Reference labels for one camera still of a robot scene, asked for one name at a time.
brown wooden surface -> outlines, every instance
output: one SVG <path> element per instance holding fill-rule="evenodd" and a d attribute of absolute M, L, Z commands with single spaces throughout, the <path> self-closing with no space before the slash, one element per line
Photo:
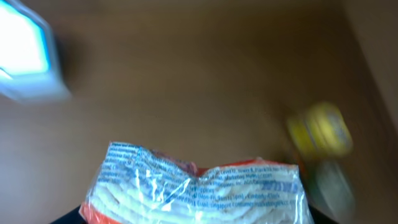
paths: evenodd
<path fill-rule="evenodd" d="M 340 162 L 354 223 L 394 221 L 396 133 L 341 13 L 315 1 L 26 3 L 67 46 L 73 98 L 0 99 L 4 223 L 48 223 L 76 207 L 109 141 L 202 167 L 280 158 L 286 116 L 322 100 L 353 135 Z"/>

plastic bag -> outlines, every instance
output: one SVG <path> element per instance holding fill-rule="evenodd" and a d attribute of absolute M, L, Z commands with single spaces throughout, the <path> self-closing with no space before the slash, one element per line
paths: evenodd
<path fill-rule="evenodd" d="M 313 223 L 293 165 L 254 159 L 212 169 L 111 142 L 82 203 L 89 224 Z"/>

clear plastic packaging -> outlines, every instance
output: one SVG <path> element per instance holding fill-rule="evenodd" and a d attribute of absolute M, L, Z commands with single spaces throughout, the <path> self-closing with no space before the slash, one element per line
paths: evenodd
<path fill-rule="evenodd" d="M 294 165 L 253 159 L 198 169 L 111 142 L 80 214 L 89 224 L 313 223 Z"/>

white food item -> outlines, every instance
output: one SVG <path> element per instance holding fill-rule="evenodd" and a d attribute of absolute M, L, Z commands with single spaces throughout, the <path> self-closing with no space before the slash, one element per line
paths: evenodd
<path fill-rule="evenodd" d="M 86 201 L 121 223 L 312 223 L 296 166 L 261 161 L 194 177 L 116 142 Z"/>

food package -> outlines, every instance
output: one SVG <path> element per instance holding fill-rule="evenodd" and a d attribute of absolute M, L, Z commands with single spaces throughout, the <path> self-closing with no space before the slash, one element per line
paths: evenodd
<path fill-rule="evenodd" d="M 89 224 L 312 224 L 295 165 L 253 159 L 199 169 L 111 142 L 80 214 Z"/>

